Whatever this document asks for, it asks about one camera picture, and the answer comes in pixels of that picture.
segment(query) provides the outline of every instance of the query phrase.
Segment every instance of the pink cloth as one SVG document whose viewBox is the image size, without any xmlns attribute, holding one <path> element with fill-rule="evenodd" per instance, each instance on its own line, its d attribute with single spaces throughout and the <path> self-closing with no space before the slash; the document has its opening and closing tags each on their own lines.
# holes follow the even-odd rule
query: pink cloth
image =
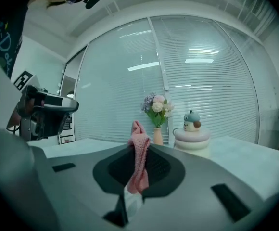
<svg viewBox="0 0 279 231">
<path fill-rule="evenodd" d="M 149 187 L 145 162 L 150 138 L 139 121 L 134 121 L 132 124 L 131 137 L 128 140 L 128 144 L 134 145 L 135 165 L 134 173 L 127 184 L 127 190 L 132 194 L 137 192 L 142 194 L 143 190 Z"/>
</svg>

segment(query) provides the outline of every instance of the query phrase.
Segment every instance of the vase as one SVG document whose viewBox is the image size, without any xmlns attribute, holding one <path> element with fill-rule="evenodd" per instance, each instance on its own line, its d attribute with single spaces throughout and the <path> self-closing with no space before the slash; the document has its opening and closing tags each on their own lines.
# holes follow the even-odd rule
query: vase
<svg viewBox="0 0 279 231">
<path fill-rule="evenodd" d="M 163 145 L 163 138 L 160 128 L 155 128 L 153 133 L 153 143 L 157 145 Z"/>
</svg>

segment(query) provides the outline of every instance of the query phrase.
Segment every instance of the pink lid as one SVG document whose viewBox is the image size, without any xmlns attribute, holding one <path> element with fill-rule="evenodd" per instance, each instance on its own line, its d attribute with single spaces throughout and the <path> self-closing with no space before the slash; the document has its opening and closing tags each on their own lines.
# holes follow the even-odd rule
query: pink lid
<svg viewBox="0 0 279 231">
<path fill-rule="evenodd" d="M 210 131 L 204 128 L 196 132 L 188 132 L 181 128 L 173 130 L 173 135 L 177 140 L 184 142 L 202 142 L 210 138 Z"/>
</svg>

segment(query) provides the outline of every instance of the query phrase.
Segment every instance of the window blind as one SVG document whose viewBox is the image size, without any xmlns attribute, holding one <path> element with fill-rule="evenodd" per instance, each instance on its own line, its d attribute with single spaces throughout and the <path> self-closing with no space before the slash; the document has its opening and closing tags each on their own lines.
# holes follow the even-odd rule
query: window blind
<svg viewBox="0 0 279 231">
<path fill-rule="evenodd" d="M 247 66 L 228 36 L 209 20 L 190 16 L 151 18 L 158 38 L 173 127 L 193 110 L 213 137 L 229 135 L 256 142 L 258 105 Z"/>
<path fill-rule="evenodd" d="M 248 35 L 219 23 L 237 45 L 254 80 L 260 113 L 259 144 L 279 146 L 279 78 L 265 48 Z"/>
<path fill-rule="evenodd" d="M 75 99 L 76 140 L 127 142 L 134 120 L 152 137 L 140 105 L 151 92 L 164 95 L 156 45 L 148 20 L 121 26 L 92 41 L 79 72 Z M 167 125 L 163 125 L 168 143 Z"/>
</svg>

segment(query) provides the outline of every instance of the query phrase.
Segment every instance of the person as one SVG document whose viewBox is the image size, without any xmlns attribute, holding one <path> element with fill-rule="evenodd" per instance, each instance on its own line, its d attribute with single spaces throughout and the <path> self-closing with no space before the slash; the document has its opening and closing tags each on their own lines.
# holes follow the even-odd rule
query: person
<svg viewBox="0 0 279 231">
<path fill-rule="evenodd" d="M 28 6 L 37 0 L 0 0 L 3 3 L 0 8 L 0 66 L 6 75 L 11 78 L 14 63 L 22 44 L 22 31 Z M 47 0 L 48 7 L 64 3 L 78 3 L 83 0 Z M 32 109 L 33 100 L 27 104 L 27 112 Z M 21 117 L 15 109 L 8 128 L 18 126 Z"/>
</svg>

